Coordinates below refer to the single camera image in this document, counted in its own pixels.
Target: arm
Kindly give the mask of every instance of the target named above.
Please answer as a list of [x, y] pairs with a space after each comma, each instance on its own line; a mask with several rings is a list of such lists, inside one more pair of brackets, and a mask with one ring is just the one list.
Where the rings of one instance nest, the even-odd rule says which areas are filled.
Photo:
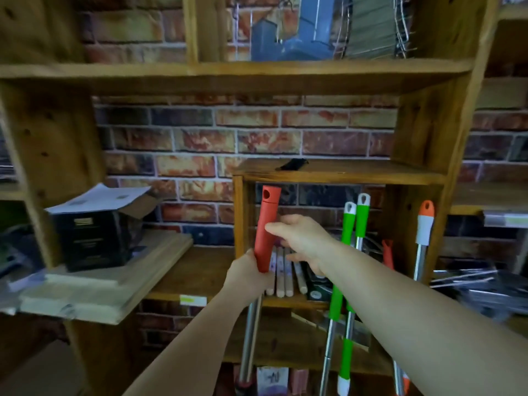
[[253, 250], [235, 260], [222, 290], [134, 381], [123, 396], [210, 396], [233, 326], [267, 287]]
[[520, 395], [528, 340], [331, 238], [301, 215], [266, 230], [343, 292], [363, 322], [427, 395]]

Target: price tag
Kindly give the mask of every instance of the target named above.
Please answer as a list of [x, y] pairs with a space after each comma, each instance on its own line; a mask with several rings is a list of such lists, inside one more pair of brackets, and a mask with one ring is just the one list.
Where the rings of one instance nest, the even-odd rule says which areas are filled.
[[182, 306], [205, 307], [207, 298], [203, 296], [180, 295], [180, 304]]

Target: wire basket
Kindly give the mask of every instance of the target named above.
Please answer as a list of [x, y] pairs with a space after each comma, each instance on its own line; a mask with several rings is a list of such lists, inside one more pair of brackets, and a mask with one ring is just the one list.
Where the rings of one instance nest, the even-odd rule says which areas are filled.
[[409, 10], [407, 0], [280, 0], [252, 25], [251, 59], [407, 58]]

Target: black box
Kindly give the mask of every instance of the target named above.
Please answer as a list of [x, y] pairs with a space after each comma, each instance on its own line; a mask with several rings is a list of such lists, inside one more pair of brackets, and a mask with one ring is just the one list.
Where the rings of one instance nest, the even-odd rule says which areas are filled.
[[58, 206], [47, 208], [69, 272], [123, 266], [142, 235], [142, 219], [158, 200], [144, 188], [102, 184]]

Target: red plastic handle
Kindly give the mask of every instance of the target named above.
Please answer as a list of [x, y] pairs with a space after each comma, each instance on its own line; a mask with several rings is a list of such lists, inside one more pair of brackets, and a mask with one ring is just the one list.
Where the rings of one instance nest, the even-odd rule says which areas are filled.
[[394, 261], [392, 259], [392, 240], [382, 240], [383, 245], [383, 264], [394, 270]]
[[263, 186], [262, 188], [262, 204], [260, 206], [257, 237], [255, 239], [255, 257], [261, 273], [267, 273], [269, 270], [269, 259], [271, 258], [271, 252], [275, 242], [275, 236], [266, 232], [264, 227], [268, 222], [274, 222], [277, 218], [280, 195], [280, 187]]

